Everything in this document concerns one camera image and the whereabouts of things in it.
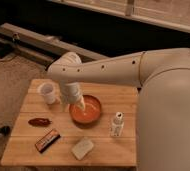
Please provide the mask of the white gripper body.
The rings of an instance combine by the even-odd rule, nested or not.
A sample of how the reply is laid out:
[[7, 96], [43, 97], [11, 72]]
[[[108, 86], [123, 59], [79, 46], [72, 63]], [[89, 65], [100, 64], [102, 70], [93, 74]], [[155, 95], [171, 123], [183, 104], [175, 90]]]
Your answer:
[[79, 101], [82, 97], [82, 92], [80, 89], [80, 85], [75, 83], [60, 83], [60, 98], [63, 103], [74, 104]]

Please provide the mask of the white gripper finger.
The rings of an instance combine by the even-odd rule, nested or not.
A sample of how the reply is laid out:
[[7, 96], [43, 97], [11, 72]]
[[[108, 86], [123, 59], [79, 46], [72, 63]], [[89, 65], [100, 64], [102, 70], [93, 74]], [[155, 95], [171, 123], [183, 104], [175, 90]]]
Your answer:
[[61, 103], [61, 110], [62, 111], [66, 111], [67, 107], [68, 107], [68, 103]]
[[81, 96], [79, 101], [77, 102], [77, 106], [81, 109], [81, 110], [85, 110], [85, 101], [84, 101], [84, 97]]

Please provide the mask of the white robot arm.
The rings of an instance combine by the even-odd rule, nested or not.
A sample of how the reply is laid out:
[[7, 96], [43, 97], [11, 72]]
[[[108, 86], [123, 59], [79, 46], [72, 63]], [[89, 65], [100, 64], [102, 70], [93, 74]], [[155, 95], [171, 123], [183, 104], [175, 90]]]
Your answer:
[[80, 100], [81, 82], [140, 89], [136, 114], [138, 171], [190, 171], [190, 48], [143, 51], [83, 63], [68, 52], [47, 69], [61, 100]]

